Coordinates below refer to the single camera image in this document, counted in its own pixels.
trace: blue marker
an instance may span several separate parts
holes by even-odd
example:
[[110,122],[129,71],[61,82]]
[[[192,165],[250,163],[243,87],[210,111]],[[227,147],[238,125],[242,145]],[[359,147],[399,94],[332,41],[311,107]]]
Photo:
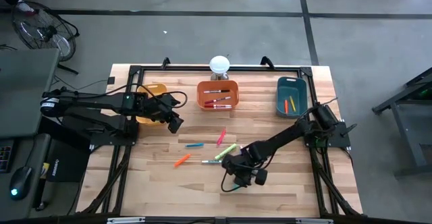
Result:
[[204,143],[196,143],[196,144],[187,144],[186,147],[198,147],[198,146],[204,146]]

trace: yellow bowl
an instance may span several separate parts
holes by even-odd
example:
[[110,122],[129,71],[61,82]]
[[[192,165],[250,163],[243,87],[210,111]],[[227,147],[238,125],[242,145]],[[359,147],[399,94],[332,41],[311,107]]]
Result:
[[[155,96],[160,95],[160,94],[168,91],[166,85],[164,85],[162,83],[148,84],[148,85],[144,85],[144,86],[147,87]],[[138,87],[138,92],[147,92],[147,91],[143,87],[140,86],[140,87]],[[138,123],[142,123],[144,125],[161,125],[162,124],[159,121],[153,122],[150,119],[146,119],[143,117],[137,117],[136,121]]]

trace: wooden plank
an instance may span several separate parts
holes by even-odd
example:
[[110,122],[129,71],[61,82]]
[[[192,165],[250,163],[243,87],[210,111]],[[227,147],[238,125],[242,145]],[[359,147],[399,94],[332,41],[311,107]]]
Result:
[[[115,64],[110,76],[113,90],[124,85],[130,64]],[[330,70],[312,67],[318,100],[335,97]],[[280,148],[268,170],[264,186],[253,185],[232,193],[220,189],[224,169],[202,165],[233,143],[247,145],[264,140],[286,129],[294,120],[275,116],[275,89],[287,72],[231,72],[239,84],[240,103],[233,111],[203,112],[196,105],[196,85],[209,80],[210,72],[145,72],[144,83],[164,83],[169,90],[181,90],[188,103],[175,111],[185,122],[171,134],[166,125],[140,126],[139,139],[132,149],[121,213],[123,215],[231,216],[231,217],[318,217],[317,198],[308,150],[301,140]],[[183,101],[181,95],[175,96]],[[338,102],[329,104],[340,118]],[[227,134],[220,147],[216,141],[223,129]],[[203,142],[202,148],[187,149],[185,144]],[[107,179],[113,148],[103,146],[90,156],[84,187],[77,210],[87,207]],[[173,164],[185,154],[192,156],[180,167]],[[329,149],[336,186],[352,206],[361,212],[350,159],[339,149]],[[233,187],[227,176],[224,188]],[[327,188],[323,188],[329,209]]]

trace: computer mouse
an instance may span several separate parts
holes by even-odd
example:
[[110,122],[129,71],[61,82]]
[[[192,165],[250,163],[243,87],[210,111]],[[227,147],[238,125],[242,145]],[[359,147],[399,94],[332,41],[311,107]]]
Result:
[[9,190],[12,200],[25,198],[30,190],[30,179],[32,176],[31,167],[20,167],[13,173]]

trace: keyboard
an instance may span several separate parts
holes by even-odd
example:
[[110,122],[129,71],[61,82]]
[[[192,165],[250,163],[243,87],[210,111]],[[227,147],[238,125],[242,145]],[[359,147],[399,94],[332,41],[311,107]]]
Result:
[[14,157],[14,140],[0,140],[0,173],[9,173]]

